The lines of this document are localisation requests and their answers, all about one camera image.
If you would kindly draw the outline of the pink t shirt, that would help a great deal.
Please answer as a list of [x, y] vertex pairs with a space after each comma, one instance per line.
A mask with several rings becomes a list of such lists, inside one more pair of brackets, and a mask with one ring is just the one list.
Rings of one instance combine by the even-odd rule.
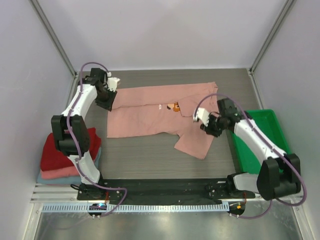
[[204, 159], [214, 137], [201, 130], [193, 115], [198, 104], [217, 112], [217, 91], [215, 82], [119, 89], [107, 115], [107, 137], [177, 135], [176, 150]]

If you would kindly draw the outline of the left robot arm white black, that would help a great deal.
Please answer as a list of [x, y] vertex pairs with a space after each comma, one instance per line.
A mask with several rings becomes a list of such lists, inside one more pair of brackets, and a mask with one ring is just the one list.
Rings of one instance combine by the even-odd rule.
[[67, 108], [51, 118], [55, 148], [73, 163], [81, 178], [79, 184], [70, 185], [77, 190], [78, 200], [101, 200], [107, 193], [103, 176], [90, 154], [91, 139], [85, 118], [92, 103], [112, 110], [119, 81], [108, 70], [92, 68], [78, 82]]

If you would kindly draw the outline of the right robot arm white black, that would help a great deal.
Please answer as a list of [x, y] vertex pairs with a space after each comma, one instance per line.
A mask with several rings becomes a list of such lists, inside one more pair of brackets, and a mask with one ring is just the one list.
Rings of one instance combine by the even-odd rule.
[[240, 138], [260, 164], [257, 174], [243, 172], [228, 176], [226, 194], [237, 198], [243, 191], [259, 194], [264, 200], [279, 199], [301, 191], [300, 159], [273, 143], [253, 118], [229, 98], [217, 101], [218, 111], [209, 112], [197, 106], [193, 119], [208, 135], [219, 137], [229, 130]]

